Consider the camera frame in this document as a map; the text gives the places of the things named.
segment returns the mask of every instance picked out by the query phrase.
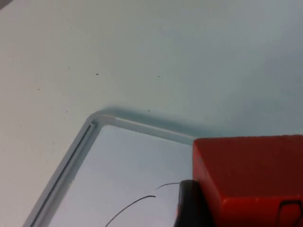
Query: red plastic object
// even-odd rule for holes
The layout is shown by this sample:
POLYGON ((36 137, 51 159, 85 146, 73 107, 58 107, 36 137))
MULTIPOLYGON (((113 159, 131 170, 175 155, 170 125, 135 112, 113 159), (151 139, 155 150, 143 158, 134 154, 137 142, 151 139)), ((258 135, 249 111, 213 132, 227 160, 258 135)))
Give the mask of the red plastic object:
POLYGON ((193 178, 218 227, 303 227, 303 136, 195 140, 193 178))

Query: white surface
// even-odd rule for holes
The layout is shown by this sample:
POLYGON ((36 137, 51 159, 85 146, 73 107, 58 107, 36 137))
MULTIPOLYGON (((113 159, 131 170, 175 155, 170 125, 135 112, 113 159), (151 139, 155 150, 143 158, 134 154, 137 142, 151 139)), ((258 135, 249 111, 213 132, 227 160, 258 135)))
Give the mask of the white surface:
POLYGON ((0 226, 22 225, 109 105, 212 136, 302 133, 302 21, 300 0, 13 0, 0 11, 0 226))
POLYGON ((192 147, 105 126, 87 154, 49 227, 173 226, 178 185, 192 177, 192 147))

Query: red block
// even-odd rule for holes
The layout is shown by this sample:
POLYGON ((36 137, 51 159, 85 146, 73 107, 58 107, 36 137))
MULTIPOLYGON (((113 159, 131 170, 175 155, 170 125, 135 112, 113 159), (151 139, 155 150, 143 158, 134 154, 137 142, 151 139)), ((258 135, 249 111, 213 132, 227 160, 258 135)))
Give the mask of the red block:
POLYGON ((193 149, 217 226, 303 227, 303 136, 198 139, 193 149))

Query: red box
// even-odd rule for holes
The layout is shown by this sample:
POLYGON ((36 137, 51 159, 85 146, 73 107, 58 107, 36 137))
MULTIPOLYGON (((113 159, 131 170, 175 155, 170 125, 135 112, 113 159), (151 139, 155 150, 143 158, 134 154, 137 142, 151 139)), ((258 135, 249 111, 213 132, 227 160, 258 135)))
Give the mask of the red box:
POLYGON ((303 227, 303 136, 195 140, 193 178, 219 227, 303 227))

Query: white table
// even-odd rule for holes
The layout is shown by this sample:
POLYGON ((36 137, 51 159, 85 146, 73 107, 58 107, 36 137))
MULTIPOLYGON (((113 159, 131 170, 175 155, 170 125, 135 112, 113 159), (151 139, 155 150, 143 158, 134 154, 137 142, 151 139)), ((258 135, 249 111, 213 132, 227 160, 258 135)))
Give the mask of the white table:
POLYGON ((13 0, 0 10, 0 226, 19 227, 85 119, 303 133, 303 2, 13 0))

